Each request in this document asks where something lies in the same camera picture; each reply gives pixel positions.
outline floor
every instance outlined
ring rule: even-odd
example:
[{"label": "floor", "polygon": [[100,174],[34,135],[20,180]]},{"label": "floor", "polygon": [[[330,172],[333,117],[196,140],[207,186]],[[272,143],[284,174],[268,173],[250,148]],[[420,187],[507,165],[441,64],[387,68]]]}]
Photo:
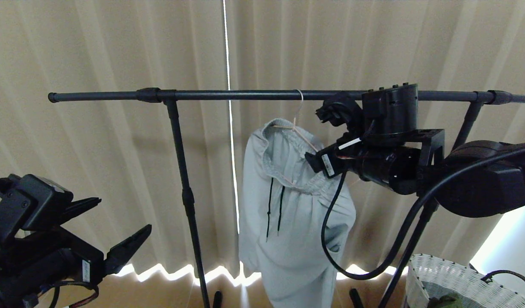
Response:
[{"label": "floor", "polygon": [[[387,274],[380,275],[377,279],[369,281],[353,281],[350,279],[337,281],[335,297],[332,308],[352,308],[348,292],[350,288],[356,287],[362,297],[366,308],[378,306],[380,297],[388,279]],[[178,280],[169,281],[160,273],[155,273],[144,282],[139,282],[134,273],[124,277],[108,276],[99,284],[100,296],[87,308],[96,307],[180,307],[197,308],[202,307],[202,296],[200,288],[193,285],[191,275],[186,275]],[[262,281],[259,279],[249,286],[239,285],[234,287],[231,282],[220,275],[208,284],[209,295],[213,300],[216,290],[223,293],[224,308],[271,308],[272,305],[266,297]],[[394,292],[388,308],[401,307],[405,289],[405,277],[402,277],[396,291]],[[82,287],[63,287],[57,307],[64,307],[81,300],[91,294],[92,291]],[[43,295],[38,307],[47,307],[51,302],[52,292]]]}]

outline black basket handle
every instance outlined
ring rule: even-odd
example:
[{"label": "black basket handle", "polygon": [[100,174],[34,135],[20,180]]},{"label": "black basket handle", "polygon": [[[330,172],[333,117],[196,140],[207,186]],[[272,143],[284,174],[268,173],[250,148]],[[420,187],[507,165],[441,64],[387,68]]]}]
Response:
[{"label": "black basket handle", "polygon": [[516,273],[516,272],[513,272],[513,271],[508,271],[507,269],[499,269],[498,271],[490,272],[487,275],[485,275],[485,277],[481,278],[481,280],[483,280],[486,283],[489,283],[489,281],[492,280],[491,277],[493,277],[493,275],[501,274],[501,273],[507,273],[507,274],[511,274],[511,275],[516,275],[517,277],[523,279],[523,281],[525,282],[525,276],[524,275],[521,275],[520,273]]}]

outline basket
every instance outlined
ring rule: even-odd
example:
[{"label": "basket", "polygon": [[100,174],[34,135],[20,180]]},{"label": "basket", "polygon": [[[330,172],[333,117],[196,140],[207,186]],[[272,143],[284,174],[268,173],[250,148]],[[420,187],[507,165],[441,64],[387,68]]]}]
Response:
[{"label": "basket", "polygon": [[490,279],[497,273],[510,273],[525,281],[524,276],[511,271],[482,275],[452,261],[415,254],[409,261],[405,307],[426,308],[430,298],[457,293],[464,308],[525,308],[523,296]]}]

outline black drawstring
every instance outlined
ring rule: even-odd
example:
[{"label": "black drawstring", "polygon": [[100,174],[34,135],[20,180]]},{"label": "black drawstring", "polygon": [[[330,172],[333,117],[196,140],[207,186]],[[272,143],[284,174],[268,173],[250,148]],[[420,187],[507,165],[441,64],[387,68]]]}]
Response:
[{"label": "black drawstring", "polygon": [[278,236],[279,236],[279,226],[282,224],[282,205],[283,205],[283,193],[284,192],[285,192],[285,187],[282,187],[282,196],[279,197]]},{"label": "black drawstring", "polygon": [[270,182],[270,197],[268,198],[268,226],[266,226],[266,241],[268,242],[268,232],[270,232],[270,205],[272,204],[272,186],[274,186],[274,178]]}]

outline clothing rack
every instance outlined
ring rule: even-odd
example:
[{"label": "clothing rack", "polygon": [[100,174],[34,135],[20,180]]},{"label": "clothing rack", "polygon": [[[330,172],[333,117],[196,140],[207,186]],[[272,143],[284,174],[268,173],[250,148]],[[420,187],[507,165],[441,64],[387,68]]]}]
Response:
[{"label": "clothing rack", "polygon": [[[362,94],[370,90],[354,90],[347,93],[354,100],[360,100]],[[196,259],[196,270],[200,279],[204,308],[210,308],[209,294],[205,282],[202,264],[202,252],[199,243],[198,229],[196,226],[196,211],[194,210],[194,194],[188,181],[186,158],[184,156],[184,145],[182,143],[181,127],[178,120],[178,100],[325,100],[335,94],[338,90],[162,90],[159,88],[145,88],[130,92],[86,92],[86,93],[49,93],[48,99],[52,103],[60,101],[90,101],[90,100],[139,100],[147,103],[164,103],[167,106],[169,119],[172,125],[175,150],[177,153],[178,169],[182,181],[182,201],[190,234],[192,246]],[[466,142],[472,129],[473,123],[479,115],[483,105],[501,105],[506,103],[525,103],[525,95],[511,94],[504,91],[489,90],[486,92],[452,92],[452,91],[419,91],[419,101],[465,101],[470,102],[468,111],[464,117],[462,127],[458,132],[454,148]],[[426,224],[429,222],[433,212],[439,206],[436,201],[431,201],[425,206],[417,226],[407,244],[399,266],[388,284],[379,308],[384,308],[390,299],[403,269],[406,267],[410,256],[418,243]],[[355,290],[350,291],[353,302],[359,300]],[[222,304],[222,293],[217,291],[214,296],[213,307],[220,308]]]}]

